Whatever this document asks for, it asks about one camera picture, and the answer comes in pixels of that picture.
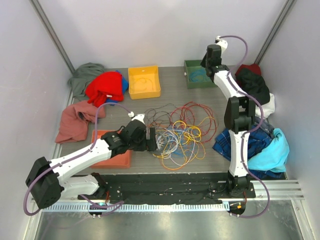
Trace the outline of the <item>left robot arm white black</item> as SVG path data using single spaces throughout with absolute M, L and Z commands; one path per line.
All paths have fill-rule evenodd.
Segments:
M 40 210 L 52 206 L 61 197 L 87 195 L 100 200 L 107 192 L 100 175 L 77 177 L 78 172 L 127 151 L 153 152 L 156 149 L 155 128 L 147 128 L 143 121 L 133 118 L 127 126 L 106 132 L 80 150 L 52 160 L 45 157 L 35 160 L 25 181 L 26 195 L 33 197 Z

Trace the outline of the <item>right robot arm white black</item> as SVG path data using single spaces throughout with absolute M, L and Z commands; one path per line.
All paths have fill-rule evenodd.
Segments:
M 231 157 L 225 190 L 230 197 L 236 198 L 250 189 L 248 141 L 255 122 L 256 103 L 240 90 L 229 68 L 222 64 L 222 53 L 227 47 L 224 40 L 208 45 L 200 65 L 227 100 L 224 125 L 230 136 Z

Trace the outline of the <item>green plastic bin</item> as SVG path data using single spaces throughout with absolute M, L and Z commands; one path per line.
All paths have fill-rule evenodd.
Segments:
M 185 60 L 184 76 L 188 89 L 216 88 L 217 86 L 206 75 L 205 68 L 200 65 L 201 60 Z

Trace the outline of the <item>orange plastic bin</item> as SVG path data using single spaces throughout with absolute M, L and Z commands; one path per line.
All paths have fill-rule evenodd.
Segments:
M 111 159 L 103 160 L 90 166 L 92 169 L 128 169 L 131 167 L 132 151 L 127 150 Z

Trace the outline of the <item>dark red cloth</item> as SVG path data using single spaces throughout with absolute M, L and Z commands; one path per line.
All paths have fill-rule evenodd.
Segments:
M 261 68 L 256 63 L 250 64 L 250 65 L 246 65 L 246 64 L 240 65 L 240 67 L 236 71 L 235 75 L 237 76 L 241 72 L 242 69 L 248 69 L 256 75 L 260 75 L 260 76 L 262 75 Z

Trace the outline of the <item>black cloth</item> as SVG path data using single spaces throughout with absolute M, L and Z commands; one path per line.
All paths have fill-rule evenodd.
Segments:
M 248 95 L 254 97 L 261 105 L 267 104 L 270 101 L 270 90 L 261 75 L 247 68 L 242 68 L 235 77 L 240 88 Z

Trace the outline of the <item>blue cloth under red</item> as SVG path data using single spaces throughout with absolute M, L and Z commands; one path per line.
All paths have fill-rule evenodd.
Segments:
M 115 70 L 115 72 L 119 73 L 121 75 L 121 93 L 122 96 L 112 96 L 107 97 L 106 103 L 119 103 L 122 102 L 125 99 L 125 93 L 129 88 L 129 82 L 126 80 L 126 78 L 122 75 L 122 73 L 119 70 Z

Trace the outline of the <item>yellow plastic bin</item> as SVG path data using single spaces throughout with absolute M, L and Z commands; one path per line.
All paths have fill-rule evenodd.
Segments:
M 128 68 L 128 92 L 132 100 L 161 96 L 159 68 L 156 65 Z

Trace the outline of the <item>pink cloth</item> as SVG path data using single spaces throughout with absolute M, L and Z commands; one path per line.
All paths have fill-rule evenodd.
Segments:
M 86 100 L 66 107 L 61 114 L 55 143 L 72 143 L 86 140 L 89 123 L 96 123 L 98 108 Z

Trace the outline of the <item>white cloth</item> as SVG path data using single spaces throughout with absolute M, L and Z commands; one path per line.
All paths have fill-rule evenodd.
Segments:
M 263 104 L 261 106 L 262 110 L 263 110 L 263 119 L 267 119 L 276 110 L 276 107 L 275 107 L 275 95 L 270 93 L 269 96 L 270 96 L 269 102 L 266 103 L 266 104 Z

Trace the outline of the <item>grey blue cloth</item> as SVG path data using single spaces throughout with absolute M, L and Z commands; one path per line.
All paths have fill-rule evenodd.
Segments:
M 256 116 L 254 120 L 254 126 L 257 126 L 260 123 L 260 121 L 261 119 L 258 116 Z M 271 138 L 274 137 L 273 131 L 275 128 L 267 120 L 263 119 L 259 128 L 266 134 L 268 134 Z

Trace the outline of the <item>light blue cloth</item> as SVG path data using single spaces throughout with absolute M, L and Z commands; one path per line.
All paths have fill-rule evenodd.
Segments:
M 271 171 L 273 173 L 286 171 L 286 163 L 290 153 L 288 141 L 280 128 L 275 128 L 273 135 L 274 138 L 270 144 L 248 160 L 249 170 Z

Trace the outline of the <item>right aluminium corner post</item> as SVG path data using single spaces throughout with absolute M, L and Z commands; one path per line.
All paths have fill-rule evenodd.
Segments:
M 255 58 L 254 63 L 259 65 L 264 56 L 266 55 L 268 49 L 272 45 L 273 41 L 275 40 L 277 34 L 279 33 L 281 27 L 285 23 L 287 17 L 289 16 L 290 12 L 292 11 L 293 7 L 295 6 L 297 0 L 286 0 L 280 13 L 278 14 L 274 24 L 272 25 L 270 32 L 267 35 L 257 57 Z

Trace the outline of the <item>aluminium corner post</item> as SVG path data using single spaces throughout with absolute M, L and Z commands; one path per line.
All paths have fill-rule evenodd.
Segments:
M 275 40 L 277 34 L 279 33 L 281 27 L 285 23 L 287 17 L 289 16 L 290 12 L 292 11 L 293 7 L 295 6 L 297 0 L 286 0 L 280 13 L 278 14 L 274 24 L 272 25 L 270 32 L 267 35 L 257 57 L 255 58 L 254 63 L 259 65 L 264 56 L 266 55 L 268 49 L 272 45 L 273 41 Z
M 53 44 L 55 45 L 58 53 L 62 57 L 62 60 L 66 64 L 67 68 L 71 73 L 75 71 L 75 68 L 65 50 L 63 47 L 55 29 L 53 28 L 47 14 L 45 13 L 41 3 L 39 0 L 30 0 L 29 1 L 31 6 L 33 7 L 35 13 L 37 14 L 38 18 L 40 19 L 42 25 L 44 26 L 47 34 L 49 35 L 50 39 L 52 40 Z

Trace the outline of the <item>left aluminium corner post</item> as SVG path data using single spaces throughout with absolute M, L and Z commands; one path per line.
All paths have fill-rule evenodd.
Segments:
M 41 3 L 39 0 L 30 0 L 29 1 L 31 6 L 33 7 L 35 13 L 37 14 L 38 18 L 40 19 L 42 25 L 44 26 L 47 34 L 49 35 L 50 39 L 52 40 L 53 44 L 55 45 L 58 53 L 62 57 L 62 60 L 66 64 L 67 68 L 71 73 L 75 71 L 75 68 L 65 50 L 63 47 L 55 29 L 53 28 L 47 14 L 45 13 Z

